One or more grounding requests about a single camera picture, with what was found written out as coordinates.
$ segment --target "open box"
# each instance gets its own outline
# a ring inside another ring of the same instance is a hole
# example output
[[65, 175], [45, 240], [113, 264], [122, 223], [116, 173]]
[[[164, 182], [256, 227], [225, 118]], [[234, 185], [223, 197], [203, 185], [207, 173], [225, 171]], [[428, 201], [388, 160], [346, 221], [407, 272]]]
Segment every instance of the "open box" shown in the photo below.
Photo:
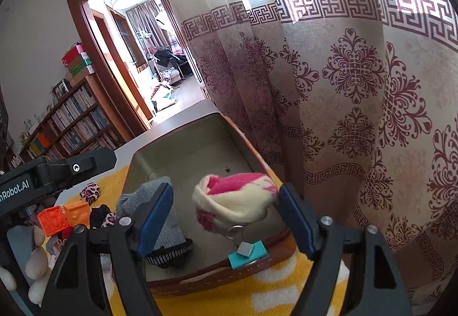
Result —
[[239, 270], [232, 270], [227, 259], [236, 250], [234, 242], [205, 231], [197, 222], [192, 203], [195, 185], [208, 174], [228, 176], [240, 172], [265, 173], [278, 187], [281, 185], [243, 133], [218, 112], [181, 124], [133, 155], [123, 193], [132, 193], [144, 182], [160, 176], [170, 177], [176, 218], [185, 237], [194, 241], [182, 268], [161, 269], [145, 263], [152, 294], [181, 295], [223, 285], [268, 268], [294, 253], [295, 242], [274, 207], [265, 219], [250, 224], [244, 232], [248, 242], [262, 240], [269, 257]]

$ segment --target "light blue object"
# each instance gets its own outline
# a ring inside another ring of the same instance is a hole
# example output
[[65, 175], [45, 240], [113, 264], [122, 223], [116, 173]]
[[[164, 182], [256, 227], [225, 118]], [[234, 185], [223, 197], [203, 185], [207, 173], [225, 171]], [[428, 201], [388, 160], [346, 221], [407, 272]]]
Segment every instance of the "light blue object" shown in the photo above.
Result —
[[254, 260], [265, 258], [268, 255], [269, 253], [264, 247], [263, 242], [256, 241], [253, 244], [253, 250], [251, 251], [251, 254], [248, 258], [246, 256], [240, 255], [237, 252], [230, 253], [228, 258], [232, 269], [239, 269], [246, 264], [253, 262]]

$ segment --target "doorway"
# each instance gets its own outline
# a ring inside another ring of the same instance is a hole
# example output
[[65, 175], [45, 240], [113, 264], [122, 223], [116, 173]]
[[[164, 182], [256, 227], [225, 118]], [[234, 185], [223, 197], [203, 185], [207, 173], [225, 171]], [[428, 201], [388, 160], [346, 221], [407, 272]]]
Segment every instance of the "doorway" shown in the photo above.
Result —
[[167, 0], [76, 1], [81, 7], [72, 15], [83, 44], [93, 46], [111, 75], [107, 85], [118, 86], [143, 125], [152, 127], [208, 98]]

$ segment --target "orange box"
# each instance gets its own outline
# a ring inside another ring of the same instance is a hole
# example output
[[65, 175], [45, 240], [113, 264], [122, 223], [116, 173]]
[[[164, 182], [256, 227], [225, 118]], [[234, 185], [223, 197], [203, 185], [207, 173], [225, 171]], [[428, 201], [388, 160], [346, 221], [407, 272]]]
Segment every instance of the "orange box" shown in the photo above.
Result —
[[65, 204], [62, 206], [67, 221], [71, 226], [77, 226], [78, 224], [84, 224], [89, 228], [89, 216], [91, 215], [91, 209], [89, 204], [85, 201], [72, 202], [71, 204]]
[[71, 227], [60, 206], [43, 210], [37, 217], [46, 237], [51, 237], [65, 228]]

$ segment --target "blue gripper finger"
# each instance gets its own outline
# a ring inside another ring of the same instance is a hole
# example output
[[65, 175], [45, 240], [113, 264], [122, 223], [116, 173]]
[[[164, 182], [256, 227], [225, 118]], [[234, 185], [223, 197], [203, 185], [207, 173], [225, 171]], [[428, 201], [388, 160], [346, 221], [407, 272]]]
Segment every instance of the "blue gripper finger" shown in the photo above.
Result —
[[138, 206], [132, 217], [138, 230], [136, 235], [138, 258], [144, 258], [154, 250], [159, 233], [173, 204], [173, 189], [170, 184], [162, 183], [147, 203]]
[[291, 230], [301, 253], [314, 260], [321, 250], [323, 239], [318, 226], [319, 215], [306, 201], [303, 201], [290, 183], [280, 187], [277, 211]]

